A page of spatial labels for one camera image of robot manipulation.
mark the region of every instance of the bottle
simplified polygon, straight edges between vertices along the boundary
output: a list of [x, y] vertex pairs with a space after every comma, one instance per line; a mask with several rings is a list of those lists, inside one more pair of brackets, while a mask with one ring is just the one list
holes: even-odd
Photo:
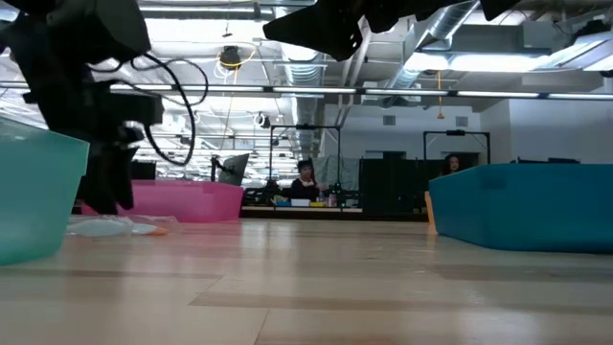
[[328, 207], [336, 207], [336, 194], [331, 193], [328, 196]]

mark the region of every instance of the plastic bag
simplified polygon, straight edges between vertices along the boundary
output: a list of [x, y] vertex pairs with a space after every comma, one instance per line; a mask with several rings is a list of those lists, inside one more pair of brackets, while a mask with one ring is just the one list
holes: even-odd
[[181, 225], [174, 217], [149, 216], [72, 216], [66, 235], [83, 237], [166, 236], [180, 233]]

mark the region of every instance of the hanging cable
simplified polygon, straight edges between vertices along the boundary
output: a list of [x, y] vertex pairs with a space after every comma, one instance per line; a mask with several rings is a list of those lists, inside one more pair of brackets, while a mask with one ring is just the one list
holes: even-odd
[[[186, 58], [182, 58], [182, 57], [173, 58], [173, 59], [170, 59], [168, 61], [163, 62], [162, 65], [168, 67], [171, 63], [176, 63], [176, 62], [183, 62], [183, 63], [189, 64], [191, 67], [194, 67], [195, 69], [197, 69], [200, 72], [200, 74], [202, 75], [202, 77], [204, 78], [204, 84], [205, 84], [204, 93], [202, 94], [202, 96], [200, 97], [200, 100], [198, 100], [198, 102], [196, 102], [196, 103], [189, 103], [189, 105], [196, 106], [196, 105], [203, 104], [204, 101], [206, 100], [207, 96], [209, 95], [209, 77], [207, 76], [207, 74], [204, 72], [204, 70], [200, 66], [198, 66], [193, 61], [189, 61]], [[130, 62], [130, 66], [134, 70], [140, 71], [140, 72], [146, 72], [146, 71], [151, 71], [151, 70], [155, 70], [155, 69], [164, 68], [162, 65], [154, 64], [154, 65], [150, 65], [150, 66], [139, 67], [139, 66], [136, 66], [136, 63], [134, 62], [134, 60], [132, 60]], [[175, 104], [184, 105], [183, 103], [177, 102], [177, 101], [169, 99], [169, 98], [167, 98], [167, 100], [171, 101], [171, 102], [173, 102]]]
[[[235, 72], [234, 72], [234, 85], [237, 84], [237, 79], [238, 79], [238, 67], [235, 67]], [[232, 113], [232, 103], [234, 102], [234, 95], [230, 96], [230, 105], [228, 105], [228, 115], [226, 116], [226, 124], [223, 128], [223, 136], [221, 137], [221, 145], [219, 146], [219, 150], [223, 150], [223, 144], [225, 144], [226, 141], [226, 133], [228, 132], [228, 124], [230, 122], [230, 113]]]
[[[162, 150], [157, 146], [157, 143], [155, 142], [155, 139], [153, 138], [153, 134], [151, 134], [151, 126], [145, 126], [145, 135], [149, 141], [149, 143], [151, 144], [151, 146], [153, 147], [153, 150], [155, 150], [155, 153], [157, 153], [160, 157], [162, 157], [162, 159], [164, 159], [165, 161], [179, 166], [179, 167], [185, 167], [187, 166], [190, 161], [192, 160], [192, 156], [193, 156], [193, 150], [195, 147], [195, 116], [193, 115], [193, 111], [192, 111], [192, 105], [190, 104], [188, 97], [185, 93], [185, 90], [183, 90], [183, 86], [181, 86], [181, 82], [179, 81], [179, 78], [176, 77], [176, 75], [174, 74], [174, 72], [172, 72], [172, 70], [169, 68], [169, 66], [167, 64], [165, 64], [164, 62], [162, 62], [159, 58], [154, 57], [153, 55], [146, 53], [144, 54], [145, 58], [150, 59], [151, 61], [155, 62], [157, 64], [157, 68], [163, 68], [166, 72], [168, 72], [170, 74], [170, 77], [172, 78], [172, 80], [174, 81], [174, 86], [176, 87], [176, 89], [179, 91], [179, 94], [181, 94], [181, 98], [183, 99], [183, 102], [185, 103], [186, 108], [188, 109], [188, 114], [190, 117], [190, 127], [192, 130], [191, 136], [190, 136], [190, 148], [188, 149], [188, 154], [185, 157], [185, 160], [183, 160], [182, 162], [179, 161], [175, 161], [173, 159], [171, 159], [170, 157], [166, 156], [165, 153], [162, 152]], [[134, 60], [132, 60], [131, 62], [132, 67], [134, 67]], [[206, 87], [205, 87], [205, 95], [204, 98], [206, 98], [206, 95], [209, 92], [209, 83], [207, 81]]]
[[[441, 71], [439, 71], [439, 90], [442, 90], [442, 83], [441, 83]], [[443, 120], [444, 119], [444, 115], [443, 115], [443, 97], [439, 96], [439, 116], [437, 117], [439, 120]]]
[[124, 63], [121, 62], [120, 64], [117, 65], [117, 67], [115, 68], [111, 68], [111, 69], [107, 69], [107, 70], [103, 70], [103, 69], [98, 69], [92, 66], [87, 66], [89, 68], [90, 71], [92, 72], [96, 72], [96, 73], [103, 73], [103, 74], [110, 74], [110, 73], [116, 73], [119, 72], [119, 70], [122, 69], [122, 67], [124, 67]]

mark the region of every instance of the yellow cable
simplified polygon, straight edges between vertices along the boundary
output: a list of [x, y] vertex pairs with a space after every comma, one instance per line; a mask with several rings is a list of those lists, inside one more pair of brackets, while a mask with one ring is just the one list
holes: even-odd
[[[234, 85], [237, 84], [238, 79], [238, 67], [235, 67], [234, 70]], [[232, 103], [234, 102], [234, 94], [230, 96], [230, 105], [228, 105], [228, 114], [226, 115], [226, 125], [223, 128], [223, 136], [221, 137], [221, 145], [219, 146], [219, 151], [223, 150], [223, 144], [226, 141], [226, 134], [228, 132], [228, 124], [230, 123], [230, 113], [232, 113]]]
[[[442, 90], [442, 85], [441, 85], [441, 71], [439, 71], [439, 90]], [[439, 119], [443, 118], [443, 96], [439, 96]]]
[[254, 48], [253, 52], [251, 52], [251, 55], [247, 58], [247, 60], [245, 61], [241, 61], [239, 63], [224, 63], [223, 61], [221, 61], [219, 59], [219, 57], [221, 56], [221, 53], [217, 54], [217, 59], [219, 60], [219, 63], [221, 63], [223, 66], [225, 67], [239, 67], [249, 61], [251, 61], [251, 59], [253, 59], [253, 56], [256, 54], [257, 49]]

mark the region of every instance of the black cable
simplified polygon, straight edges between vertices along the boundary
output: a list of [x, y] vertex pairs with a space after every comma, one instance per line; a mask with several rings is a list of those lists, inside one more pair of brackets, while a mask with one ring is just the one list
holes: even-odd
[[[190, 102], [188, 101], [188, 97], [185, 94], [185, 90], [183, 90], [183, 86], [181, 86], [181, 82], [179, 81], [179, 78], [176, 77], [176, 75], [174, 74], [174, 72], [172, 72], [172, 70], [169, 68], [169, 66], [166, 65], [164, 62], [162, 62], [159, 58], [154, 57], [153, 55], [151, 55], [149, 53], [145, 53], [144, 56], [145, 56], [145, 58], [148, 58], [151, 61], [155, 62], [159, 66], [159, 68], [165, 69], [170, 74], [170, 77], [174, 81], [174, 84], [175, 84], [177, 90], [179, 91], [179, 94], [181, 94], [181, 98], [183, 99], [183, 102], [185, 103], [185, 107], [188, 109], [188, 114], [190, 116], [190, 126], [192, 127], [192, 135], [191, 135], [190, 148], [188, 150], [188, 155], [187, 155], [187, 157], [185, 157], [185, 160], [183, 162], [177, 162], [177, 161], [169, 158], [168, 156], [166, 156], [160, 150], [160, 148], [155, 143], [155, 139], [153, 139], [153, 135], [151, 134], [151, 127], [150, 126], [145, 126], [145, 135], [146, 135], [147, 139], [149, 140], [149, 142], [151, 143], [151, 146], [155, 150], [155, 153], [157, 153], [160, 157], [162, 157], [162, 159], [164, 159], [165, 161], [167, 161], [167, 162], [169, 162], [169, 163], [171, 163], [173, 165], [176, 165], [176, 166], [179, 166], [179, 167], [185, 167], [192, 160], [193, 149], [195, 147], [195, 116], [193, 115], [192, 106], [190, 105]], [[208, 91], [209, 91], [209, 83], [206, 84], [205, 98], [206, 98], [206, 94], [208, 94]]]
[[[202, 96], [200, 97], [200, 100], [198, 100], [198, 102], [190, 103], [190, 105], [191, 106], [196, 106], [196, 105], [203, 104], [204, 100], [206, 100], [207, 96], [209, 95], [209, 77], [204, 72], [204, 70], [200, 66], [198, 66], [195, 62], [189, 61], [188, 59], [179, 57], [179, 58], [170, 59], [170, 60], [168, 60], [166, 62], [163, 62], [162, 64], [154, 64], [154, 65], [144, 66], [144, 67], [136, 66], [136, 63], [134, 63], [134, 60], [132, 60], [130, 62], [130, 66], [134, 70], [136, 70], [136, 71], [145, 72], [145, 71], [151, 71], [151, 70], [155, 70], [155, 69], [159, 69], [159, 68], [164, 68], [164, 67], [162, 67], [162, 65], [165, 65], [165, 66], [168, 67], [171, 63], [175, 63], [175, 62], [185, 62], [185, 63], [189, 64], [191, 67], [196, 68], [200, 72], [202, 77], [204, 78], [204, 84], [205, 84], [204, 93], [202, 94]], [[177, 102], [177, 101], [169, 99], [169, 98], [166, 98], [166, 100], [171, 101], [174, 104], [184, 105], [183, 103]]]
[[570, 34], [565, 32], [564, 30], [562, 30], [562, 28], [559, 26], [559, 24], [557, 24], [556, 22], [552, 22], [552, 25], [561, 33], [565, 34], [565, 35], [569, 35], [569, 36], [573, 36], [575, 34]]
[[109, 74], [109, 73], [119, 72], [119, 70], [121, 70], [122, 67], [124, 67], [124, 63], [122, 62], [119, 65], [117, 65], [117, 67], [112, 68], [112, 69], [108, 69], [108, 70], [100, 70], [100, 69], [94, 68], [92, 66], [88, 66], [88, 67], [89, 67], [89, 70], [92, 71], [92, 72]]
[[530, 17], [524, 11], [521, 11], [521, 10], [516, 10], [516, 11], [524, 14], [524, 17], [526, 17], [526, 20], [528, 20], [528, 21], [531, 20]]

